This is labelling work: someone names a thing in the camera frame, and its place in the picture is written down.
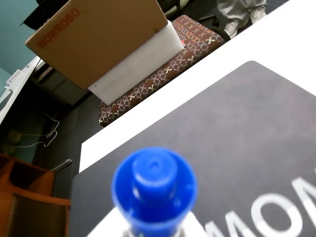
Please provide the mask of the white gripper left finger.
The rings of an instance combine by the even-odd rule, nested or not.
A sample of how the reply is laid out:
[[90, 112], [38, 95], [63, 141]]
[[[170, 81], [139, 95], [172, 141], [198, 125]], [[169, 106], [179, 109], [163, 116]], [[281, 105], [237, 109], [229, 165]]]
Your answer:
[[113, 208], [88, 237], [128, 237], [129, 224], [117, 207]]

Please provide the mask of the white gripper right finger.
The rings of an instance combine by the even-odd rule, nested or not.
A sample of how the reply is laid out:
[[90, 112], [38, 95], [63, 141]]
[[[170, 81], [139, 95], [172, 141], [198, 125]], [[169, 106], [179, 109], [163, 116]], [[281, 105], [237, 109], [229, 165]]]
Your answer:
[[208, 237], [193, 213], [188, 213], [181, 225], [182, 237]]

